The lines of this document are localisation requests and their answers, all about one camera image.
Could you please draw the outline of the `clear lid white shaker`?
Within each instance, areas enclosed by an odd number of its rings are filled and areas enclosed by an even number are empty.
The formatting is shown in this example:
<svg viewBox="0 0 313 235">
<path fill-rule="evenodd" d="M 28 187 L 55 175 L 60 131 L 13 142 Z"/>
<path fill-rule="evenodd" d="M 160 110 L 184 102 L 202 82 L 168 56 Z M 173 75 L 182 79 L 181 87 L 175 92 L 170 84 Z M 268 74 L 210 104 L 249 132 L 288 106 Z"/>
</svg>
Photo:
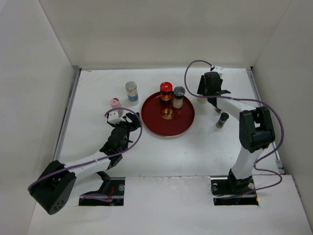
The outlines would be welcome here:
<svg viewBox="0 0 313 235">
<path fill-rule="evenodd" d="M 183 98 L 185 95 L 185 88 L 182 86 L 177 86 L 173 90 L 174 99 L 172 105 L 176 109 L 180 109 L 183 106 Z"/>
</svg>

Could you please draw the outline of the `red lid chili sauce jar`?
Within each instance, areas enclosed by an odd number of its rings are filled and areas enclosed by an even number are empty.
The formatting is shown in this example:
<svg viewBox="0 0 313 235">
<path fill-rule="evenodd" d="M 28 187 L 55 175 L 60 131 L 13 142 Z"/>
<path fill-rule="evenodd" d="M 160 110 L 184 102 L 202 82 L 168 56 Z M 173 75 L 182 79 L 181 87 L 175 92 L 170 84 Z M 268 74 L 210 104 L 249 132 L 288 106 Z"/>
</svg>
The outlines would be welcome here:
<svg viewBox="0 0 313 235">
<path fill-rule="evenodd" d="M 173 92 L 173 85 L 170 82 L 162 82 L 160 85 L 160 98 L 162 102 L 169 102 Z"/>
</svg>

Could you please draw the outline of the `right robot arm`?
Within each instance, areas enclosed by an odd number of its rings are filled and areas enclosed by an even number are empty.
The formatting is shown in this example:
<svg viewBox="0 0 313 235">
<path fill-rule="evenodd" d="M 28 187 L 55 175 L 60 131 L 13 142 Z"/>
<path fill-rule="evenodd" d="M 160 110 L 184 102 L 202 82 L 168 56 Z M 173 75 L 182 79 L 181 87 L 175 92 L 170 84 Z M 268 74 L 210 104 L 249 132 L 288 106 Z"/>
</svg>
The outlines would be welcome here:
<svg viewBox="0 0 313 235">
<path fill-rule="evenodd" d="M 256 108 L 234 99 L 222 98 L 221 95 L 230 93 L 222 90 L 222 83 L 217 72 L 206 72 L 201 76 L 197 94 L 206 96 L 207 101 L 221 114 L 217 126 L 223 126 L 228 115 L 239 121 L 241 150 L 227 179 L 211 181 L 212 193 L 216 196 L 239 195 L 249 189 L 254 164 L 275 140 L 275 132 L 267 107 Z"/>
</svg>

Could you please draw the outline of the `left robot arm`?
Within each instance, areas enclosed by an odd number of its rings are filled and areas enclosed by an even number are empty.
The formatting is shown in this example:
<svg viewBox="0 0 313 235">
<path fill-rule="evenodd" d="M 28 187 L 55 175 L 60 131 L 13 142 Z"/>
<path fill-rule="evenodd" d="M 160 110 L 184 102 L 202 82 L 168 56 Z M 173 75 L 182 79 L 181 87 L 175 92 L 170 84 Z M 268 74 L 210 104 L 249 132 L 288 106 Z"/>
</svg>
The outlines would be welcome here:
<svg viewBox="0 0 313 235">
<path fill-rule="evenodd" d="M 69 199 L 76 196 L 79 196 L 80 202 L 101 202 L 108 206 L 119 200 L 115 194 L 118 184 L 113 183 L 106 172 L 115 167 L 122 160 L 123 154 L 137 144 L 138 141 L 130 140 L 130 133 L 143 130 L 139 113 L 127 109 L 126 114 L 120 116 L 119 110 L 113 108 L 105 113 L 107 124 L 113 130 L 100 150 L 78 161 L 50 162 L 39 178 L 28 187 L 29 194 L 49 215 L 60 211 Z M 78 192 L 78 184 L 93 174 L 100 177 L 93 183 L 94 191 Z"/>
</svg>

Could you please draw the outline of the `black knob white grinder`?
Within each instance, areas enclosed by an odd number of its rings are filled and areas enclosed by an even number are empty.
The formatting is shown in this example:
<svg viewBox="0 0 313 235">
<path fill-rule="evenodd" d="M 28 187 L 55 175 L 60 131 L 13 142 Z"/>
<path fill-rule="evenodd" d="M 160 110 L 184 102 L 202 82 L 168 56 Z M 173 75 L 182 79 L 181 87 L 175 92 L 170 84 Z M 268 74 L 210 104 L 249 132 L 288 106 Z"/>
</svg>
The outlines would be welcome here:
<svg viewBox="0 0 313 235">
<path fill-rule="evenodd" d="M 207 103 L 208 102 L 207 98 L 202 98 L 202 97 L 198 97 L 197 101 L 200 103 Z"/>
</svg>

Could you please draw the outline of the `pink lid spice bottle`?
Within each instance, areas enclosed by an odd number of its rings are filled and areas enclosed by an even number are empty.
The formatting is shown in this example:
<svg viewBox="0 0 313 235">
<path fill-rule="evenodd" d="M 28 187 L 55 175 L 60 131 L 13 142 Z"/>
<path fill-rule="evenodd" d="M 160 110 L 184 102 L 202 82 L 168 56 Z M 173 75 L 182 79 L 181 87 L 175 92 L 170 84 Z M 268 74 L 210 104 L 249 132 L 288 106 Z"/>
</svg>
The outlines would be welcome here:
<svg viewBox="0 0 313 235">
<path fill-rule="evenodd" d="M 121 107 L 121 103 L 118 98 L 112 98 L 110 100 L 110 105 L 112 109 Z"/>
</svg>

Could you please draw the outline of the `red round tray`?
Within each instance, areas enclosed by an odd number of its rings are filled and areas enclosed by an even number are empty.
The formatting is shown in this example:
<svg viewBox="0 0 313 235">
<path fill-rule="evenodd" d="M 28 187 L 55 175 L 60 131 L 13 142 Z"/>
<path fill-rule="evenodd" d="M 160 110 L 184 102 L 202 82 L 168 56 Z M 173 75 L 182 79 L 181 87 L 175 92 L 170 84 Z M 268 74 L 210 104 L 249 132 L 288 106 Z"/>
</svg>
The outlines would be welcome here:
<svg viewBox="0 0 313 235">
<path fill-rule="evenodd" d="M 183 98 L 182 107 L 176 109 L 171 103 L 161 102 L 160 93 L 149 96 L 141 108 L 141 119 L 146 128 L 162 137 L 176 137 L 193 124 L 195 109 L 191 101 Z"/>
</svg>

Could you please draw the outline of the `silver lid blue label bottle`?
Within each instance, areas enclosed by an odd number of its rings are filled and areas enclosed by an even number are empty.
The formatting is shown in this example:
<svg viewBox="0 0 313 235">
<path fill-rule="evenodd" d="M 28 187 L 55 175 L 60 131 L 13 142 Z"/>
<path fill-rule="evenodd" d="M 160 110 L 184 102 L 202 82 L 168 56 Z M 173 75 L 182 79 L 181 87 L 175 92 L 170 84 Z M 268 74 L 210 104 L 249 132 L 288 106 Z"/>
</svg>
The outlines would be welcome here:
<svg viewBox="0 0 313 235">
<path fill-rule="evenodd" d="M 130 104 L 133 106 L 137 105 L 138 104 L 137 84 L 133 81 L 129 81 L 126 83 L 125 89 L 127 91 L 127 97 Z"/>
</svg>

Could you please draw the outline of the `black lid pepper shaker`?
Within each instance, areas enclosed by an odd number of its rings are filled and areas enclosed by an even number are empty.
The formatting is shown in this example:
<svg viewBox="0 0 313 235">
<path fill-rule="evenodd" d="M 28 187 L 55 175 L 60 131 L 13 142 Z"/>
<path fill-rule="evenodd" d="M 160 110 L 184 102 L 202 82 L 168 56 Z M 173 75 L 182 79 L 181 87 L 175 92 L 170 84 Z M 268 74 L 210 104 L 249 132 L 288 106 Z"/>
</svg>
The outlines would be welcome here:
<svg viewBox="0 0 313 235">
<path fill-rule="evenodd" d="M 228 113 L 221 113 L 219 120 L 216 123 L 217 128 L 223 128 L 224 124 L 226 121 L 229 119 L 229 114 Z"/>
</svg>

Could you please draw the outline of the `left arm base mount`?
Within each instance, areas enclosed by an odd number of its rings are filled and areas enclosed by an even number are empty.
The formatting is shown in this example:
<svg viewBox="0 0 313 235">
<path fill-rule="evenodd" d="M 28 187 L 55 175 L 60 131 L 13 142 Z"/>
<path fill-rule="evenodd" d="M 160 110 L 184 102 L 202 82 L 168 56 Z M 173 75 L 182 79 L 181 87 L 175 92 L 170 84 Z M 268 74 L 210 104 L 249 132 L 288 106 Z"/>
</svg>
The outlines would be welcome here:
<svg viewBox="0 0 313 235">
<path fill-rule="evenodd" d="M 110 177 L 104 171 L 96 173 L 96 179 L 102 180 L 99 189 L 83 193 L 79 198 L 79 206 L 123 206 L 125 193 L 125 177 Z"/>
</svg>

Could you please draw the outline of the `left metal frame rail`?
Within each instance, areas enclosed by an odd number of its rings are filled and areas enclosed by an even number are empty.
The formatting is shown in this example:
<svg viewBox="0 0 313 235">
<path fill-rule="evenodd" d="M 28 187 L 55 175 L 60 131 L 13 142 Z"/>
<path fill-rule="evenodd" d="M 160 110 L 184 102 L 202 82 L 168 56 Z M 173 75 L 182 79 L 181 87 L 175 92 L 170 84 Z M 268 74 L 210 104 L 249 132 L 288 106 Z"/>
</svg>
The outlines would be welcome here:
<svg viewBox="0 0 313 235">
<path fill-rule="evenodd" d="M 73 68 L 73 78 L 72 78 L 71 86 L 69 89 L 69 94 L 68 94 L 67 103 L 66 103 L 66 107 L 64 111 L 61 129 L 58 135 L 56 147 L 55 147 L 54 154 L 52 157 L 53 161 L 59 159 L 61 151 L 62 151 L 63 142 L 64 142 L 66 130 L 67 130 L 67 125 L 68 125 L 68 121 L 70 118 L 70 113 L 71 113 L 71 109 L 73 106 L 73 102 L 74 102 L 74 98 L 75 98 L 75 94 L 76 94 L 76 90 L 77 90 L 77 86 L 78 86 L 78 82 L 79 82 L 79 78 L 81 74 L 81 68 L 79 66 L 73 66 L 72 68 Z"/>
</svg>

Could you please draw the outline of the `metal frame rail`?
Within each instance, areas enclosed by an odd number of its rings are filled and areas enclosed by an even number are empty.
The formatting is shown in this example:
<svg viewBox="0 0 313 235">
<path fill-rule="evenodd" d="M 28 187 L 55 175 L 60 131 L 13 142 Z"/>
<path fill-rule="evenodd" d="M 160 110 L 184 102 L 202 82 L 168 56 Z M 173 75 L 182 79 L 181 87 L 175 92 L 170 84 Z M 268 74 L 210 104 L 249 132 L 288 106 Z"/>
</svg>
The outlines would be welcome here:
<svg viewBox="0 0 313 235">
<path fill-rule="evenodd" d="M 279 116 L 279 114 L 275 111 L 275 109 L 267 104 L 266 102 L 263 102 L 260 98 L 260 94 L 256 85 L 256 81 L 254 78 L 253 74 L 253 67 L 250 67 L 247 69 L 247 74 L 249 76 L 250 83 L 252 84 L 252 88 L 254 91 L 255 95 L 255 102 L 258 103 L 258 108 L 257 108 L 257 123 L 261 125 L 260 129 L 262 132 L 267 132 L 265 140 L 269 141 L 271 140 L 272 142 L 270 143 L 273 145 L 273 149 L 268 152 L 267 154 L 259 157 L 256 160 L 256 164 L 261 162 L 262 160 L 266 159 L 267 157 L 271 156 L 274 154 L 275 156 L 278 155 L 278 150 L 282 146 L 284 139 L 285 139 L 285 128 L 283 126 L 282 120 Z M 279 124 L 279 129 L 280 129 L 280 139 L 279 142 L 276 144 L 275 141 L 277 140 L 277 134 L 276 131 L 274 130 L 274 124 L 273 124 L 273 119 L 278 121 Z"/>
<path fill-rule="evenodd" d="M 70 118 L 70 113 L 71 113 L 71 109 L 73 106 L 73 102 L 74 102 L 74 98 L 75 98 L 75 94 L 76 94 L 76 90 L 77 90 L 77 86 L 78 86 L 78 82 L 79 82 L 79 78 L 81 74 L 81 68 L 79 66 L 73 66 L 72 68 L 73 68 L 73 78 L 72 78 L 71 86 L 69 89 L 69 94 L 68 94 L 67 103 L 66 103 L 66 107 L 64 111 L 61 129 L 58 135 L 56 147 L 55 147 L 54 154 L 52 157 L 53 161 L 59 159 L 61 151 L 62 151 L 63 142 L 64 142 L 66 130 L 67 130 L 67 125 L 68 125 L 68 121 Z"/>
</svg>

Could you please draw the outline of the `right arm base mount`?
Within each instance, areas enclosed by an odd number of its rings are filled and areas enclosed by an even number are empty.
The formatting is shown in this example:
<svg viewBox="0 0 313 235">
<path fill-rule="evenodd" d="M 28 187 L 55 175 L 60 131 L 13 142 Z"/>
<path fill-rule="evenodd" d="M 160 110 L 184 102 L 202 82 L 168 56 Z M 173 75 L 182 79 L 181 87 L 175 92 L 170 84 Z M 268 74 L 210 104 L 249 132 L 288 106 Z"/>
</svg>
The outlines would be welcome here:
<svg viewBox="0 0 313 235">
<path fill-rule="evenodd" d="M 253 178 L 244 183 L 232 182 L 227 177 L 211 178 L 211 193 L 215 206 L 258 206 Z"/>
</svg>

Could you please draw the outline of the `right metal frame rail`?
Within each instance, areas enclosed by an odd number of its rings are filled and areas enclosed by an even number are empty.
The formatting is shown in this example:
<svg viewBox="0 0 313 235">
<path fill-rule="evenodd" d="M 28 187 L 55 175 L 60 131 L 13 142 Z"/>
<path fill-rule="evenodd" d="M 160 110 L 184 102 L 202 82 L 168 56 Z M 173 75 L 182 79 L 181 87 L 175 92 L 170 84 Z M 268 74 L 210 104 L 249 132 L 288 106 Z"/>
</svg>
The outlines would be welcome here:
<svg viewBox="0 0 313 235">
<path fill-rule="evenodd" d="M 254 78 L 253 74 L 253 67 L 250 67 L 247 69 L 247 74 L 249 76 L 250 83 L 252 84 L 252 88 L 254 91 L 255 95 L 255 102 L 258 103 L 258 108 L 257 108 L 257 123 L 261 125 L 260 129 L 262 132 L 267 132 L 265 140 L 269 141 L 271 140 L 272 142 L 270 143 L 273 145 L 273 149 L 268 152 L 267 154 L 259 157 L 256 160 L 256 164 L 261 162 L 262 160 L 266 159 L 267 157 L 271 156 L 274 154 L 275 156 L 278 155 L 278 150 L 282 146 L 284 139 L 285 139 L 285 128 L 283 126 L 282 120 L 279 116 L 279 114 L 275 111 L 275 109 L 267 104 L 266 102 L 263 102 L 260 98 L 260 94 L 256 85 L 256 81 Z M 277 134 L 276 131 L 274 130 L 274 124 L 273 124 L 273 119 L 278 121 L 279 124 L 279 129 L 280 129 L 280 139 L 279 142 L 276 144 L 275 141 L 277 140 Z"/>
</svg>

